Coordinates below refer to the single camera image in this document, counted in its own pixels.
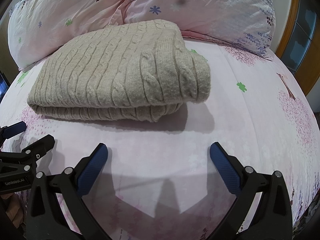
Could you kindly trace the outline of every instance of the green flower print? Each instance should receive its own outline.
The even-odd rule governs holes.
[[[69,25],[71,25],[71,24],[72,24],[71,19],[68,19],[67,22],[66,22],[66,25],[69,26]]]
[[[247,91],[247,89],[245,88],[245,85],[242,84],[241,82],[237,83],[237,86],[240,88],[240,90],[242,92],[246,92]]]
[[[191,49],[191,52],[198,54],[198,52],[196,52],[194,49]]]
[[[21,83],[21,81],[26,77],[26,75],[28,75],[29,71],[30,71],[30,70],[22,73],[22,75],[19,77],[19,79],[18,79],[18,81],[17,81],[16,86]]]

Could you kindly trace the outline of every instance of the folded sweater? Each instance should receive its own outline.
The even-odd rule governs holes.
[[[73,38],[44,63],[28,104],[60,119],[156,122],[209,92],[205,59],[186,49],[177,25],[153,20]]]

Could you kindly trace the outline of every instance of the floral bedsheet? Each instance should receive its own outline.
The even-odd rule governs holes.
[[[232,47],[185,43],[210,65],[205,103],[187,103],[157,123],[50,119],[26,102],[43,60],[18,75],[0,104],[1,126],[27,124],[3,150],[17,152],[51,134],[55,147],[38,161],[38,171],[57,174],[105,143],[109,158],[83,200],[113,240],[204,240],[235,199],[208,154],[218,141],[244,166],[283,173],[295,223],[319,189],[320,167],[319,128],[299,85],[276,56],[268,61]],[[20,195],[26,199],[28,193]],[[248,227],[258,202],[259,196],[239,231]]]

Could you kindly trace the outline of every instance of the purple flower print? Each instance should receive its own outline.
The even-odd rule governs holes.
[[[159,9],[160,7],[157,7],[157,6],[154,6],[153,8],[150,7],[150,11],[149,12],[152,12],[152,14],[156,13],[157,15],[159,15],[158,13],[161,12]]]

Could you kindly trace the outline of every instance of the pink pillowcase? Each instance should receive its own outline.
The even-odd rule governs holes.
[[[120,18],[125,0],[21,0],[8,25],[10,53],[20,69],[81,34]]]
[[[233,44],[265,58],[275,31],[272,0],[131,0],[122,11],[125,24],[164,19],[184,37]]]

